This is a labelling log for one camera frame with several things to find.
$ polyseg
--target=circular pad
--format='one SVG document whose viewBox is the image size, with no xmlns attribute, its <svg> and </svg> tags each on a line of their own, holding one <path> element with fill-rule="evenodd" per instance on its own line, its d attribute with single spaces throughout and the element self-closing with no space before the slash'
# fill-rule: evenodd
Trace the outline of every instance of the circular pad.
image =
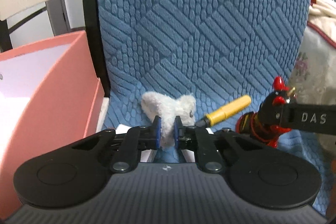
<svg viewBox="0 0 336 224">
<path fill-rule="evenodd" d="M 52 162 L 42 155 L 21 165 L 13 180 L 21 202 L 65 208 L 97 195 L 107 182 L 106 171 L 94 157 L 76 152 L 55 157 Z"/>
<path fill-rule="evenodd" d="M 49 185 L 61 185 L 70 182 L 76 176 L 76 168 L 70 164 L 47 164 L 38 172 L 38 179 Z"/>
<path fill-rule="evenodd" d="M 271 209 L 312 204 L 321 186 L 319 172 L 308 161 L 271 149 L 246 152 L 228 177 L 241 198 Z"/>
</svg>

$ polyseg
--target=white wall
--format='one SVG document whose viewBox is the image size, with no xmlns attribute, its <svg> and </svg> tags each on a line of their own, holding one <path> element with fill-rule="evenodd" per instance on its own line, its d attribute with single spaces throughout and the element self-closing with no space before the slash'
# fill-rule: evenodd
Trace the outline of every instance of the white wall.
<svg viewBox="0 0 336 224">
<path fill-rule="evenodd" d="M 84 27 L 83 0 L 64 0 L 67 7 L 70 28 Z"/>
<path fill-rule="evenodd" d="M 71 28 L 84 27 L 84 12 L 82 0 L 65 0 L 69 23 Z M 8 19 L 8 27 L 12 27 L 14 24 L 25 18 L 27 15 L 44 7 L 45 3 L 38 4 L 26 11 L 20 12 Z M 19 29 L 11 34 L 11 41 L 13 47 L 33 42 L 36 40 L 52 37 L 53 32 L 48 18 L 48 13 L 45 11 L 42 14 L 36 16 L 33 20 L 27 22 Z"/>
<path fill-rule="evenodd" d="M 45 7 L 45 2 L 39 3 L 22 12 L 19 12 L 7 19 L 8 28 L 11 28 L 16 23 L 20 22 L 32 13 Z M 10 40 L 13 48 L 35 42 L 38 40 L 53 37 L 53 29 L 51 28 L 48 12 L 44 11 L 35 16 L 19 28 L 17 28 L 10 35 Z"/>
</svg>

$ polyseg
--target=pink box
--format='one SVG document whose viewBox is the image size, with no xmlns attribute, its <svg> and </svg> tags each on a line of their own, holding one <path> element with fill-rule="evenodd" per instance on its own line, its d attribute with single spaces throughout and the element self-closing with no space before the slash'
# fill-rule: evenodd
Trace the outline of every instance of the pink box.
<svg viewBox="0 0 336 224">
<path fill-rule="evenodd" d="M 0 218 L 21 203 L 16 169 L 95 133 L 104 91 L 84 31 L 0 54 Z"/>
</svg>

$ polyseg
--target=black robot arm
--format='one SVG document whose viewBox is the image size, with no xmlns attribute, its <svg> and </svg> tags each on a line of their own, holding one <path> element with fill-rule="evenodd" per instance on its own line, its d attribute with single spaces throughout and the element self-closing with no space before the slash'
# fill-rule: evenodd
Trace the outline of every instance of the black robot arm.
<svg viewBox="0 0 336 224">
<path fill-rule="evenodd" d="M 266 99 L 260 106 L 258 118 L 263 124 L 336 135 L 336 105 L 286 103 L 274 106 Z"/>
<path fill-rule="evenodd" d="M 311 207 L 321 178 L 308 161 L 229 128 L 209 134 L 184 126 L 179 116 L 174 138 L 177 150 L 194 152 L 195 162 L 140 162 L 143 150 L 160 149 L 160 117 L 148 127 L 121 135 L 103 130 L 28 160 L 13 179 L 24 205 L 6 223 L 27 217 L 34 224 L 160 222 L 152 216 L 194 224 L 209 216 L 234 224 L 326 222 Z"/>
</svg>

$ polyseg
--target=red joint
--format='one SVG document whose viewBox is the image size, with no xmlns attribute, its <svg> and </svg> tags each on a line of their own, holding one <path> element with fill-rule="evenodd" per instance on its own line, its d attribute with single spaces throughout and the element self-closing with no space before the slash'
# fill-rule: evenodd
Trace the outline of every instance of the red joint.
<svg viewBox="0 0 336 224">
<path fill-rule="evenodd" d="M 253 113 L 252 116 L 251 116 L 251 119 L 250 119 L 251 135 L 253 135 L 259 142 L 262 142 L 262 143 L 268 143 L 269 140 L 265 140 L 265 139 L 261 138 L 261 137 L 257 134 L 257 132 L 256 132 L 256 130 L 255 130 L 255 128 L 254 128 L 254 117 L 256 116 L 256 114 L 257 114 L 257 113 Z M 262 126 L 259 127 L 258 129 L 260 129 L 261 131 L 263 131 L 264 133 L 267 133 L 267 134 L 271 133 L 271 132 L 269 132 L 268 130 L 266 130 L 265 128 L 263 128 Z"/>
<path fill-rule="evenodd" d="M 271 125 L 269 127 L 269 129 L 277 135 L 282 135 L 282 134 L 290 132 L 292 130 L 291 128 L 283 128 L 283 127 L 280 127 L 280 126 L 277 126 L 277 125 Z"/>
<path fill-rule="evenodd" d="M 241 123 L 243 117 L 244 117 L 244 115 L 241 116 L 236 123 L 236 133 L 240 133 L 240 123 Z"/>
<path fill-rule="evenodd" d="M 272 102 L 273 106 L 278 106 L 278 105 L 284 105 L 286 104 L 286 101 L 283 97 L 281 96 L 276 96 Z"/>
<path fill-rule="evenodd" d="M 276 91 L 282 91 L 285 88 L 286 88 L 286 85 L 283 79 L 281 78 L 281 76 L 275 77 L 274 82 L 273 82 L 273 89 Z"/>
<path fill-rule="evenodd" d="M 278 147 L 278 139 L 276 140 L 271 140 L 267 146 L 273 147 L 273 148 L 277 148 Z"/>
</svg>

